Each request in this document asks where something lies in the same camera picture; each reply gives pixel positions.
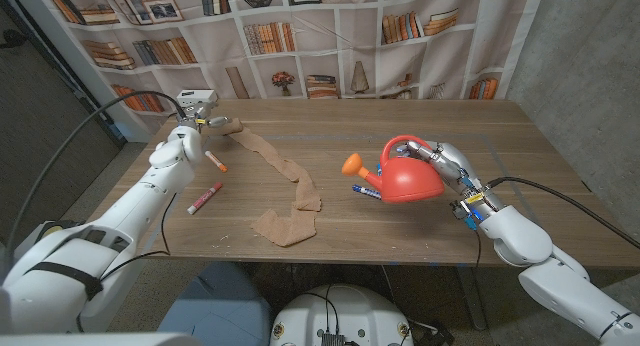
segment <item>red watering can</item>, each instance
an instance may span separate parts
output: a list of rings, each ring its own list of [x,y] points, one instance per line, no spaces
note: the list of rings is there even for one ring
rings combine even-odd
[[[396,136],[387,142],[380,155],[382,176],[376,176],[362,167],[362,158],[357,153],[345,161],[342,174],[346,176],[357,174],[362,177],[380,191],[384,202],[411,202],[442,195],[444,184],[431,165],[410,157],[389,158],[393,145],[401,141],[415,141],[429,147],[426,142],[415,136]]]

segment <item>wooden table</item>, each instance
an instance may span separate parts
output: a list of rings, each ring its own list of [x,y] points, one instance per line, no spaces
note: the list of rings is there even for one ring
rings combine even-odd
[[[477,256],[476,236],[451,214],[447,192],[436,199],[390,205],[357,194],[364,180],[340,173],[358,152],[365,167],[376,168],[384,144],[398,134],[450,142],[471,161],[483,181],[499,176],[527,178],[561,191],[613,221],[600,201],[513,102],[395,100],[233,100],[222,101],[217,115],[239,117],[280,154],[311,174],[322,197],[317,235],[282,248],[251,227],[273,208],[288,216],[295,198],[289,182],[262,157],[229,137],[203,130],[204,149],[229,168],[221,173],[208,160],[174,202],[165,223],[172,258],[229,261],[282,261],[371,264],[469,265]],[[168,121],[102,202],[104,212],[149,167],[154,146],[176,126]],[[187,208],[216,181],[224,187],[195,215]],[[640,251],[575,207],[538,189],[504,183],[496,193],[538,222],[554,243],[585,266],[635,268]],[[160,217],[155,224],[159,225]],[[164,249],[152,227],[141,243]],[[504,265],[482,235],[483,266]]]

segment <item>bookshelf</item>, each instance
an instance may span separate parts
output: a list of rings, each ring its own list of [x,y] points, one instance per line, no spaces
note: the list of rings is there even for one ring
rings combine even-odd
[[[521,42],[511,40],[524,39],[539,3],[539,0],[365,0],[354,4],[351,0],[323,0],[320,4],[290,6],[289,0],[272,0],[270,6],[254,9],[243,0],[229,0],[231,12],[205,16],[201,0],[176,0],[183,21],[134,25],[113,0],[71,1],[80,7],[109,4],[118,15],[117,24],[73,24],[66,22],[51,0],[43,0],[105,83],[148,88],[169,95],[181,89],[214,89],[223,99],[236,98],[225,71],[228,67],[238,68],[251,98],[283,98],[280,88],[271,84],[271,75],[277,71],[286,71],[296,78],[289,86],[288,98],[306,98],[305,79],[312,74],[335,76],[342,98],[378,98],[409,89],[414,99],[424,99],[432,86],[442,83],[445,83],[444,98],[467,98],[475,82],[487,77],[500,81],[496,98],[502,98],[522,46]],[[431,15],[455,8],[459,9],[455,26],[433,36],[384,44],[381,27],[384,15],[415,11],[426,25]],[[514,12],[525,15],[506,17]],[[271,22],[291,24],[296,30],[293,35],[296,51],[251,55],[244,26]],[[197,64],[144,66],[132,44],[174,37],[185,39]],[[134,58],[137,67],[117,70],[95,65],[80,42],[85,39],[117,42]],[[504,47],[487,52],[500,43]],[[370,86],[358,95],[350,89],[356,61],[362,62]],[[411,83],[397,86],[407,73],[413,75]],[[174,111],[169,104],[165,109],[163,114]],[[140,118],[158,116],[148,111],[129,111]],[[142,123],[150,133],[155,132],[155,120]]]

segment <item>watering can handle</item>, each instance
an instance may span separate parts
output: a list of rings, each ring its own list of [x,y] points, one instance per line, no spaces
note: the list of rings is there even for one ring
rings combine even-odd
[[[391,140],[389,140],[389,142],[387,142],[387,144],[384,146],[384,149],[382,150],[382,154],[380,154],[380,167],[382,167],[385,163],[387,163],[387,161],[389,161],[391,148],[393,147],[393,145],[399,143],[400,141],[415,141],[420,145],[427,147],[428,149],[431,149],[431,147],[429,147],[429,145],[427,145],[427,143],[419,137],[415,137],[413,135],[398,135],[392,138]]]

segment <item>watering can spout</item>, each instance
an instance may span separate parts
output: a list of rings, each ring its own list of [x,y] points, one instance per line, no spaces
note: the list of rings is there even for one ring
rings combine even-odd
[[[382,179],[362,166],[362,158],[357,153],[351,155],[342,165],[342,174],[345,176],[358,175],[365,179],[376,189],[382,189]]]

